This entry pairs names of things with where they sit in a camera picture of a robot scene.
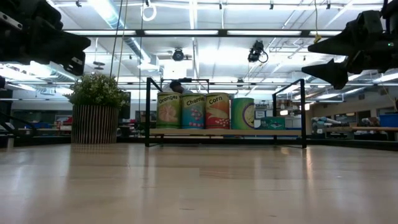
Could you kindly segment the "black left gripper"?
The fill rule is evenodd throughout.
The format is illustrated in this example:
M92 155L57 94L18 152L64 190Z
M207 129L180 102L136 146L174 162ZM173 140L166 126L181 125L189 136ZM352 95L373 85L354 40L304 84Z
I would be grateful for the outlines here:
M91 40L63 28L61 14L47 1L1 0L1 61L48 65L62 64L64 70L82 76L84 50Z

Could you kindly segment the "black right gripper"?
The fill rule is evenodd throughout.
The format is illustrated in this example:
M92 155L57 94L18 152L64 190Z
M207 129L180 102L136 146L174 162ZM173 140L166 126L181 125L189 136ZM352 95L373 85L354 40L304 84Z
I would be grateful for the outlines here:
M348 82L348 72L377 70L384 73L397 68L397 11L364 11L348 22L346 29L308 47L309 52L345 55L343 63L328 63L302 67L302 72L326 81L336 90Z

